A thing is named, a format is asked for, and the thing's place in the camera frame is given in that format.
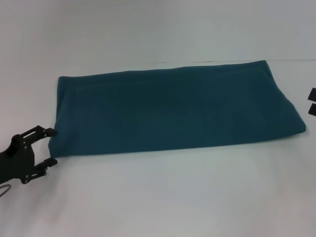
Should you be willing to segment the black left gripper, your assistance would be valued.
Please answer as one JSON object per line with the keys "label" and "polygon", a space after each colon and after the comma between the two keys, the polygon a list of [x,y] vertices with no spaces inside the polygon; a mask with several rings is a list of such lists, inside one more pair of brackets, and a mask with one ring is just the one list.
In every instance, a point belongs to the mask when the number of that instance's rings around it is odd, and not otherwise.
{"label": "black left gripper", "polygon": [[0,153],[0,183],[19,179],[21,183],[45,176],[47,169],[55,166],[58,161],[54,158],[45,159],[35,164],[35,155],[31,144],[48,137],[53,137],[57,131],[53,128],[36,126],[24,133],[14,135],[9,147]]}

